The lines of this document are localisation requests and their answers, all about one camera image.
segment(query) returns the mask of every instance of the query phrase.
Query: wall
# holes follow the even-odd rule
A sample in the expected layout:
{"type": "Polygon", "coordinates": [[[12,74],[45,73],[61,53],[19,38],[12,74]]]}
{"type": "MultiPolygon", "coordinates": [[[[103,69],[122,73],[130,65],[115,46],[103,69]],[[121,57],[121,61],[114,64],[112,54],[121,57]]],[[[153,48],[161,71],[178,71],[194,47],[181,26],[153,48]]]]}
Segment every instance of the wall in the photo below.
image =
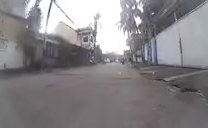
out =
{"type": "Polygon", "coordinates": [[[208,68],[208,2],[157,36],[157,55],[159,64],[208,68]]]}
{"type": "Polygon", "coordinates": [[[92,33],[90,34],[79,34],[78,35],[78,42],[81,44],[81,46],[85,49],[94,49],[94,37],[92,36],[92,33]],[[83,38],[88,37],[88,42],[84,42],[83,38]]]}
{"type": "Polygon", "coordinates": [[[63,22],[57,25],[54,34],[61,36],[71,44],[80,46],[80,43],[77,41],[77,32],[63,22]]]}
{"type": "Polygon", "coordinates": [[[0,14],[0,69],[23,67],[23,52],[18,37],[25,29],[21,20],[0,14]]]}
{"type": "Polygon", "coordinates": [[[24,5],[25,0],[0,0],[0,9],[21,17],[26,16],[24,5]]]}

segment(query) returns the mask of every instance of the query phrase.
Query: sidewalk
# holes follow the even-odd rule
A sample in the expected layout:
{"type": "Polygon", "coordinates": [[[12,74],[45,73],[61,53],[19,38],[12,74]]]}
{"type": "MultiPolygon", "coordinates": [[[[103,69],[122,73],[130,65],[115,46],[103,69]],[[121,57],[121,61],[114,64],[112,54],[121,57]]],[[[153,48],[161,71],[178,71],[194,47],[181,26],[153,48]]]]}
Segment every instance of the sidewalk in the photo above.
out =
{"type": "Polygon", "coordinates": [[[182,93],[197,92],[208,101],[208,70],[172,66],[136,66],[140,75],[160,80],[178,88],[182,93]]]}
{"type": "Polygon", "coordinates": [[[29,75],[29,74],[38,74],[41,73],[42,70],[27,70],[27,69],[10,69],[10,70],[0,70],[0,79],[7,79],[18,77],[22,75],[29,75]]]}

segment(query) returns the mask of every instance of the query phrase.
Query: overcast sky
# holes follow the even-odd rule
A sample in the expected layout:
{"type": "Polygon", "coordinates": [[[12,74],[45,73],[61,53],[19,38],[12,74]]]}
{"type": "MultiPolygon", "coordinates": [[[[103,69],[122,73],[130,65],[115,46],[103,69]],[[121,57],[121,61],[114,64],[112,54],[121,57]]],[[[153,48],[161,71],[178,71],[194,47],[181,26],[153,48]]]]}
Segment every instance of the overcast sky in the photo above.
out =
{"type": "MultiPolygon", "coordinates": [[[[127,49],[125,36],[116,26],[120,20],[120,0],[57,0],[57,2],[75,24],[72,24],[56,5],[53,5],[48,32],[52,32],[60,21],[64,21],[75,29],[86,27],[93,22],[94,15],[99,12],[101,13],[102,28],[98,30],[97,43],[101,45],[103,52],[122,54],[123,50],[127,49]]],[[[44,31],[48,7],[49,0],[42,0],[43,27],[41,31],[44,31]]]]}

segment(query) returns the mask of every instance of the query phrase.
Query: road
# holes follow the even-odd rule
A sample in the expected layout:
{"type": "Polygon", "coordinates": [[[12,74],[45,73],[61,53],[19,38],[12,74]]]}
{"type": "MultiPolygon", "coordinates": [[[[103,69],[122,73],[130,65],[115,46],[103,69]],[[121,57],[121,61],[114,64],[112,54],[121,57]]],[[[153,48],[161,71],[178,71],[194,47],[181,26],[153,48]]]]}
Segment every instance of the road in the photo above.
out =
{"type": "Polygon", "coordinates": [[[208,128],[208,104],[103,64],[0,79],[0,128],[208,128]]]}

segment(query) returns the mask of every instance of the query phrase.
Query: white wall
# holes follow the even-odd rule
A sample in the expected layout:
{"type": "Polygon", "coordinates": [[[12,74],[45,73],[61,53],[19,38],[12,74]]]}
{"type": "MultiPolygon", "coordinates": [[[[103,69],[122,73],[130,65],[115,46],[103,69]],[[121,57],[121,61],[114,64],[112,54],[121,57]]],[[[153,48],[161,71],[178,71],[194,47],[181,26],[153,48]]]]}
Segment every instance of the white wall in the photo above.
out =
{"type": "Polygon", "coordinates": [[[0,70],[23,66],[23,52],[17,43],[0,39],[0,70]]]}
{"type": "Polygon", "coordinates": [[[148,44],[144,44],[144,54],[145,61],[148,61],[148,44]]]}
{"type": "Polygon", "coordinates": [[[81,44],[81,46],[83,48],[85,48],[85,49],[94,49],[94,41],[95,41],[95,39],[92,36],[92,33],[90,33],[90,34],[83,34],[83,35],[80,34],[78,37],[79,37],[78,41],[80,42],[80,44],[81,44]],[[84,37],[88,37],[88,42],[84,42],[83,41],[84,37]]]}
{"type": "Polygon", "coordinates": [[[208,68],[208,2],[157,36],[159,64],[181,65],[179,35],[183,66],[208,68]]]}
{"type": "Polygon", "coordinates": [[[57,25],[54,30],[54,34],[61,36],[63,39],[71,44],[80,46],[80,43],[78,42],[77,32],[63,22],[60,22],[57,25]]]}

